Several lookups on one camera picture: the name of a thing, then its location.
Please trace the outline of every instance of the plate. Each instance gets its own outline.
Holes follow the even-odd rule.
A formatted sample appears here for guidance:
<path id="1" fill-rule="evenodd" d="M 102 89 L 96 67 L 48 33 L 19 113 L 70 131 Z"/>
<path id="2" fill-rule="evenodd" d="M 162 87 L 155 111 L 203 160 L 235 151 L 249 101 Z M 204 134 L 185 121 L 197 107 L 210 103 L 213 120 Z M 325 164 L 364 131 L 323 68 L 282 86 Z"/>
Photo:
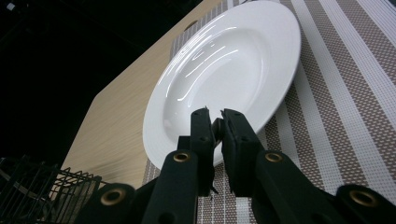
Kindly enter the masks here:
<path id="1" fill-rule="evenodd" d="M 300 58 L 299 24 L 279 3 L 258 1 L 233 7 L 202 27 L 168 64 L 148 101 L 143 142 L 148 158 L 162 168 L 190 135 L 190 116 L 207 107 L 245 114 L 257 133 L 274 115 L 294 78 Z M 214 165 L 222 162 L 220 146 Z"/>

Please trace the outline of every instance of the striped placemat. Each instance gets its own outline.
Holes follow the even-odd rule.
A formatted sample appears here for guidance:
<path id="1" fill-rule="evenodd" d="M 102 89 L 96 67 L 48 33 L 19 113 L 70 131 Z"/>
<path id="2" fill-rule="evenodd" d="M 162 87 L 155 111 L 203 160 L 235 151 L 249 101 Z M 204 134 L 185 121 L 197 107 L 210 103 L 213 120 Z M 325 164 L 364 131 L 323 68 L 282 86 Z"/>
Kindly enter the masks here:
<path id="1" fill-rule="evenodd" d="M 224 0 L 176 38 L 171 56 L 202 26 L 244 0 Z M 258 133 L 319 188 L 369 187 L 396 203 L 396 8 L 388 0 L 280 0 L 296 16 L 302 54 L 290 90 Z M 147 163 L 143 184 L 160 170 Z M 200 198 L 198 223 L 255 223 L 250 200 L 230 193 L 223 164 L 219 195 Z"/>

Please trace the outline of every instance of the wooden table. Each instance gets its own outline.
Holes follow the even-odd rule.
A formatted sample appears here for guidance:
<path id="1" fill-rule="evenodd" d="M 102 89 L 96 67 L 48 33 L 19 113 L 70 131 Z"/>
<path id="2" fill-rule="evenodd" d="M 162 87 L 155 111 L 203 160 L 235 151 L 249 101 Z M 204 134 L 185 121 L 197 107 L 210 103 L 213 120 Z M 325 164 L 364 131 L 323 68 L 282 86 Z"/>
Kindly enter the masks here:
<path id="1" fill-rule="evenodd" d="M 142 129 L 149 97 L 170 60 L 172 41 L 220 0 L 204 0 L 93 99 L 63 169 L 100 175 L 109 183 L 142 185 Z"/>

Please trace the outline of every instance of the brass screw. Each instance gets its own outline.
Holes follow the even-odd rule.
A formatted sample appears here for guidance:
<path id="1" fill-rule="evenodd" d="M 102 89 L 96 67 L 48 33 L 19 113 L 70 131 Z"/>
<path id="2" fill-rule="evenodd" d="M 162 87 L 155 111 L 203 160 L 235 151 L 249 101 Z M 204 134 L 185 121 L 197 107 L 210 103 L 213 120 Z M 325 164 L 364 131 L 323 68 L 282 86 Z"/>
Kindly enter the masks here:
<path id="1" fill-rule="evenodd" d="M 188 161 L 190 159 L 190 155 L 184 152 L 179 152 L 174 155 L 174 160 L 178 162 Z"/>
<path id="2" fill-rule="evenodd" d="M 378 200 L 374 195 L 371 193 L 362 191 L 362 190 L 352 190 L 349 192 L 349 197 L 355 202 L 360 205 L 366 207 L 377 207 Z"/>
<path id="3" fill-rule="evenodd" d="M 122 202 L 125 196 L 126 196 L 125 189 L 120 189 L 120 188 L 111 189 L 102 195 L 100 202 L 102 203 L 102 205 L 112 206 Z"/>
<path id="4" fill-rule="evenodd" d="M 271 162 L 280 162 L 283 160 L 283 157 L 277 153 L 270 152 L 265 154 L 265 159 Z"/>

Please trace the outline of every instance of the black wire basket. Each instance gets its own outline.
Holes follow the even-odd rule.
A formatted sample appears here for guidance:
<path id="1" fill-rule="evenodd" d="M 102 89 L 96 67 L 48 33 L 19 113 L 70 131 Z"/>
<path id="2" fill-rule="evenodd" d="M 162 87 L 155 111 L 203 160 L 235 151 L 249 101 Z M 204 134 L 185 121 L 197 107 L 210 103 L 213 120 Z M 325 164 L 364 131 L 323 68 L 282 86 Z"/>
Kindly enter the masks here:
<path id="1" fill-rule="evenodd" d="M 31 163 L 26 156 L 2 158 L 0 223 L 73 223 L 101 184 L 101 176 Z"/>

